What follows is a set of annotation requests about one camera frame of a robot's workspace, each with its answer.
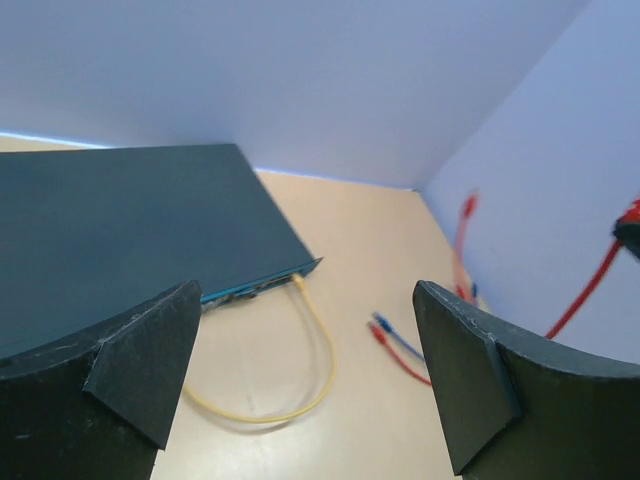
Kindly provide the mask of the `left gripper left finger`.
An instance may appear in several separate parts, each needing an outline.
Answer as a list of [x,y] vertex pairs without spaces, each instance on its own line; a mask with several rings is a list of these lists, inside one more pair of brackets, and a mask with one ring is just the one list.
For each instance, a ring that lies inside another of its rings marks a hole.
[[4,479],[148,479],[201,318],[195,281],[1,359]]

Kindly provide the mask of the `dark blue network switch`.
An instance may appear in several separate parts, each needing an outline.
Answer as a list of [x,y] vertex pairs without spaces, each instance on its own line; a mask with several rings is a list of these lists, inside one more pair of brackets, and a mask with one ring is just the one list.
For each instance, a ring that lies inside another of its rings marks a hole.
[[234,144],[1,157],[1,354],[196,281],[205,300],[316,259]]

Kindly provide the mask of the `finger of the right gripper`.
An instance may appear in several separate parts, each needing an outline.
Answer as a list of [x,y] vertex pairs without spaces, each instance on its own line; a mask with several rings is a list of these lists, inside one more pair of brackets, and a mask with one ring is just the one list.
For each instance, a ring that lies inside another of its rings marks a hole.
[[636,259],[640,259],[640,222],[618,219],[613,235]]

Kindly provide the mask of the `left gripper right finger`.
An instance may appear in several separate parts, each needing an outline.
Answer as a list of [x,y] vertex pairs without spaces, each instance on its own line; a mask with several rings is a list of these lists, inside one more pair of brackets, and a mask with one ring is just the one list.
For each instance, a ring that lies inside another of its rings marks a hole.
[[413,306],[455,475],[638,477],[636,364],[556,343],[430,281]]

